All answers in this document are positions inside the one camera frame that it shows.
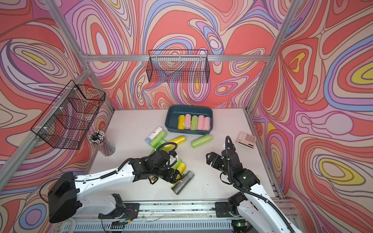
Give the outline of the light green roll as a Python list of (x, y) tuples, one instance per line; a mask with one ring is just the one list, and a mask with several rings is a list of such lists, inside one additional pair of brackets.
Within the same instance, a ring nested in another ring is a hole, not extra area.
[(198, 148), (212, 140), (212, 136), (207, 134), (191, 142), (193, 148)]

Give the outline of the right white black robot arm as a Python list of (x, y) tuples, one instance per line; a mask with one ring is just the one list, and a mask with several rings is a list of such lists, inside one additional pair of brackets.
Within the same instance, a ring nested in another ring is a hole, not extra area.
[(226, 175), (238, 193), (228, 198), (229, 214), (247, 220), (259, 233), (300, 233), (266, 192), (260, 179), (243, 167), (235, 149), (225, 149), (221, 155), (206, 155), (207, 164)]

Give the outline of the grey trash bag roll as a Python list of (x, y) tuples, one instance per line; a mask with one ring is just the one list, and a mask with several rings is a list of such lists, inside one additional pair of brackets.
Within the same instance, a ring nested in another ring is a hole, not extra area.
[(188, 171), (181, 180), (179, 180), (176, 185), (172, 188), (172, 191), (179, 195), (186, 185), (195, 177), (195, 174), (192, 171)]

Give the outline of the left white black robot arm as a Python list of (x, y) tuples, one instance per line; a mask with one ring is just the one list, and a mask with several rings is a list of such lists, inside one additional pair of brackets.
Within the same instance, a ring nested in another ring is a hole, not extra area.
[(143, 158), (128, 158), (118, 168), (103, 172), (79, 176), (64, 173), (48, 192), (49, 222), (58, 223), (74, 216), (84, 206), (84, 198), (109, 187), (151, 177), (174, 184), (181, 175), (172, 168), (177, 159), (174, 150), (158, 150)]

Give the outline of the teal plastic storage box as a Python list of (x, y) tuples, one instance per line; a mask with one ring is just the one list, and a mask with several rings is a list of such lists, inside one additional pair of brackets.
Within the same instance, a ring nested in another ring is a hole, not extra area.
[[(190, 114), (191, 116), (203, 115), (204, 117), (210, 117), (210, 130), (209, 131), (192, 131), (192, 130), (180, 130), (178, 127), (178, 117), (180, 115)], [(168, 109), (165, 127), (171, 133), (179, 134), (191, 134), (191, 135), (206, 135), (213, 129), (213, 111), (208, 107), (200, 106), (187, 106), (187, 105), (173, 105)]]

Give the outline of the thin pink trash bag roll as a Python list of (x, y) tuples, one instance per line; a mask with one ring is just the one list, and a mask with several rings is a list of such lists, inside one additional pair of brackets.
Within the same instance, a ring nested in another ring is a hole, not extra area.
[(191, 128), (191, 114), (185, 114), (184, 129), (190, 130)]

